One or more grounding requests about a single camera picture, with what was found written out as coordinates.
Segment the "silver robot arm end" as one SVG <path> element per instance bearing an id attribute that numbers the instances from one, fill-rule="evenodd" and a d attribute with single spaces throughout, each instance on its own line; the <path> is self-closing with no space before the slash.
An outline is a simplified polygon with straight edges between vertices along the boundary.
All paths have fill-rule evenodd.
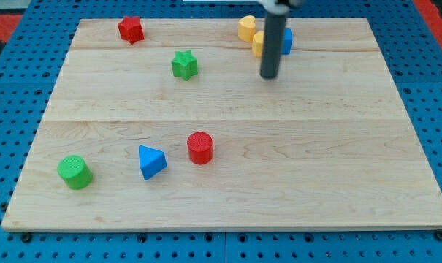
<path id="1" fill-rule="evenodd" d="M 258 0 L 268 13 L 274 15 L 287 15 L 290 9 L 303 5 L 305 0 Z"/>

